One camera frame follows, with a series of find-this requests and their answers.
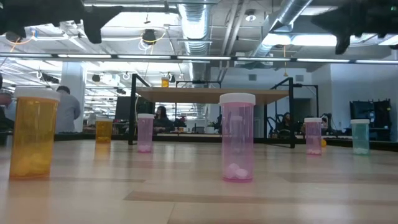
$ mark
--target man in gray shirt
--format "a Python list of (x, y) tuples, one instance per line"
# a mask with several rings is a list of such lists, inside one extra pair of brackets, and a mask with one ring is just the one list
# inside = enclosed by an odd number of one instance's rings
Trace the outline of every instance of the man in gray shirt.
[(61, 93), (61, 100), (58, 104), (55, 133), (75, 132), (74, 121), (80, 116), (80, 103), (66, 86), (58, 87), (57, 92)]

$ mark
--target white column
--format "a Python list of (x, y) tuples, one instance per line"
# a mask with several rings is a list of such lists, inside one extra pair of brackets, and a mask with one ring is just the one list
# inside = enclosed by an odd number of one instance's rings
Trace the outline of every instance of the white column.
[(80, 102), (81, 115), (75, 120), (77, 132), (83, 131), (83, 118), (85, 110), (85, 90), (87, 71), (82, 62), (63, 62), (61, 85), (70, 89), (70, 94)]

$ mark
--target ductwork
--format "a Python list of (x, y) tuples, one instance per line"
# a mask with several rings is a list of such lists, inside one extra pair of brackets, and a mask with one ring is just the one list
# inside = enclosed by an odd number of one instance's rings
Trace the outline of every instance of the ductwork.
[[(279, 29), (283, 26), (292, 26), (294, 21), (303, 13), (304, 9), (312, 2), (312, 0), (284, 0), (277, 11), (275, 19), (268, 16), (266, 19), (266, 30), (263, 34), (266, 36), (272, 30)], [(251, 54), (252, 57), (265, 57), (271, 51), (272, 45), (265, 45), (262, 42)]]
[[(179, 4), (182, 17), (182, 32), (185, 39), (206, 39), (208, 37), (210, 6), (206, 4)], [(204, 42), (186, 42), (185, 50), (189, 55), (208, 55), (209, 44)], [(190, 63), (192, 80), (210, 80), (210, 66), (207, 63)]]

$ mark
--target wooden floor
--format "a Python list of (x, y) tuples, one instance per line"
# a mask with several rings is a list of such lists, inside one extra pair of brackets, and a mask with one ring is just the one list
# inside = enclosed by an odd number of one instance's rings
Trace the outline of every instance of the wooden floor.
[(49, 180), (8, 181), (0, 149), (2, 224), (398, 223), (398, 154), (256, 145), (254, 182), (221, 180), (221, 144), (56, 142)]

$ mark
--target ceiling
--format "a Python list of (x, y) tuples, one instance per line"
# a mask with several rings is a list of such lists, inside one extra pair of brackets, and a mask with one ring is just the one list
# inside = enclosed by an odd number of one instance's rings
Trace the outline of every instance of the ceiling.
[[(102, 3), (105, 1), (89, 1), (90, 3)], [(115, 4), (150, 4), (145, 1), (114, 1)], [(210, 55), (220, 55), (226, 33), (226, 25), (233, 1), (222, 0), (211, 7), (210, 21)], [(338, 6), (342, 0), (314, 0), (306, 8), (303, 15), (318, 14)], [(243, 19), (238, 31), (238, 38), (234, 42), (232, 54), (236, 52), (250, 52), (262, 41), (262, 27), (266, 15), (279, 9), (281, 0), (249, 1), (247, 9), (255, 9), (256, 20), (248, 22)], [(142, 48), (141, 35), (145, 29), (154, 29), (157, 38), (156, 44), (147, 50)], [(83, 28), (72, 22), (63, 22), (61, 27), (45, 24), (36, 27), (27, 27), (27, 34), (35, 31), (37, 37), (28, 37), (26, 44), (14, 45), (5, 36), (0, 37), (1, 52), (20, 53), (65, 53), (65, 54), (156, 54), (156, 55), (183, 55), (185, 54), (184, 39), (181, 27), (181, 18), (178, 14), (146, 13), (146, 12), (122, 12), (102, 29), (103, 43), (94, 45), (87, 38), (79, 38), (79, 33), (84, 34)], [(303, 58), (384, 58), (390, 54), (388, 46), (380, 46), (380, 40), (371, 38), (366, 43), (360, 43), (356, 47), (350, 47), (344, 55), (335, 55), (334, 47), (309, 47), (287, 45), (285, 48), (274, 47), (271, 53), (274, 57), (303, 57)], [(62, 62), (59, 61), (34, 61), (16, 60), (4, 58), (1, 70), (4, 79), (10, 84), (17, 85), (46, 85), (37, 78), (37, 71), (43, 71), (60, 79)], [(95, 83), (92, 75), (117, 75), (120, 87), (129, 87), (130, 80), (125, 80), (123, 75), (138, 73), (152, 86), (159, 86), (160, 79), (166, 74), (175, 75), (177, 80), (189, 80), (189, 63), (145, 63), (145, 62), (86, 62), (88, 71), (87, 86), (110, 85), (109, 82)], [(306, 68), (308, 72), (316, 70), (319, 63), (290, 63), (289, 68)], [(273, 68), (284, 68), (285, 63), (273, 64)], [(112, 95), (117, 96), (115, 90), (88, 90), (88, 96)]]

